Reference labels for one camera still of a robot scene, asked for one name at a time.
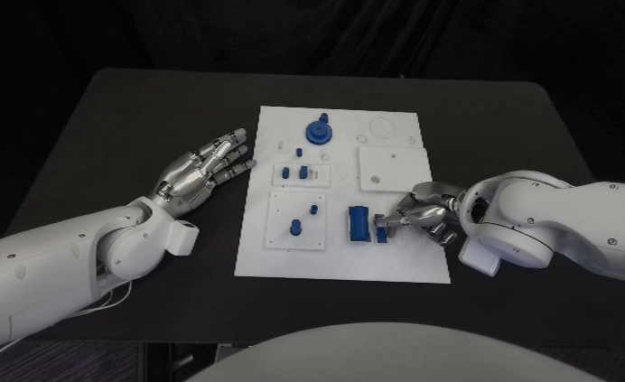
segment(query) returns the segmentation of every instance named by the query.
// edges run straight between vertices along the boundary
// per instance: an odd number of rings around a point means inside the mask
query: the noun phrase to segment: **robotic hand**
[[[467,239],[461,263],[486,275],[499,261],[547,267],[552,252],[589,271],[625,280],[625,188],[597,182],[573,187],[539,172],[509,172],[467,191],[438,182],[414,186],[391,216],[376,215],[375,227],[392,235],[398,226],[424,229],[444,247],[456,237],[443,233],[459,222]]]
[[[148,274],[166,251],[192,253],[199,230],[176,218],[255,166],[246,161],[228,168],[246,151],[244,141],[238,129],[186,153],[150,196],[127,206],[0,239],[0,344],[40,331]]]

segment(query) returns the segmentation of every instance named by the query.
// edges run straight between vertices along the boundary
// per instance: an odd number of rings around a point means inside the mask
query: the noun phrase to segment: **robotic arm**
[[[539,172],[509,172],[466,191],[438,182],[414,186],[391,216],[376,215],[388,236],[398,226],[421,227],[444,247],[456,237],[446,222],[459,222],[467,239],[461,263],[486,275],[500,260],[547,267],[552,252],[589,271],[625,280],[625,188],[597,182],[573,187]]]
[[[244,141],[238,129],[186,153],[163,171],[150,196],[127,206],[0,240],[0,344],[40,331],[148,274],[166,251],[192,253],[199,230],[177,217],[255,166],[246,161],[228,168],[246,151]]]

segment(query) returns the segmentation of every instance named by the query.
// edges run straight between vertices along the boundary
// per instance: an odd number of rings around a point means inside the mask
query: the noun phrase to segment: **black backdrop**
[[[625,181],[625,0],[2,0],[2,6],[0,226],[104,67],[531,80],[551,94],[596,177]]]

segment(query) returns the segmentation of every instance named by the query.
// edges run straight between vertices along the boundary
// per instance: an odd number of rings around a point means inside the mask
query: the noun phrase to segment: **blue object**
[[[324,144],[332,139],[332,127],[327,124],[327,114],[323,113],[317,122],[306,126],[306,139],[313,144]]]
[[[384,215],[375,215],[375,218],[384,218]],[[385,244],[386,241],[386,228],[385,227],[375,227],[375,237],[379,244]]]
[[[298,236],[300,233],[301,233],[301,223],[298,222],[298,219],[293,219],[293,221],[290,221],[290,234],[293,236]]]
[[[349,207],[349,240],[350,242],[371,242],[368,208],[365,206]]]

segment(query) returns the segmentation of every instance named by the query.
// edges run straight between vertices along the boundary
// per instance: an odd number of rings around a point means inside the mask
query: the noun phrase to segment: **blue cylindrical part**
[[[368,234],[368,207],[349,207],[349,240],[350,242],[371,242]]]
[[[327,124],[327,114],[323,113],[319,121],[311,122],[306,127],[306,139],[313,144],[324,144],[332,139],[332,127]]]
[[[293,219],[293,221],[290,221],[290,234],[293,236],[298,236],[300,233],[301,233],[301,223],[298,222],[298,219]]]

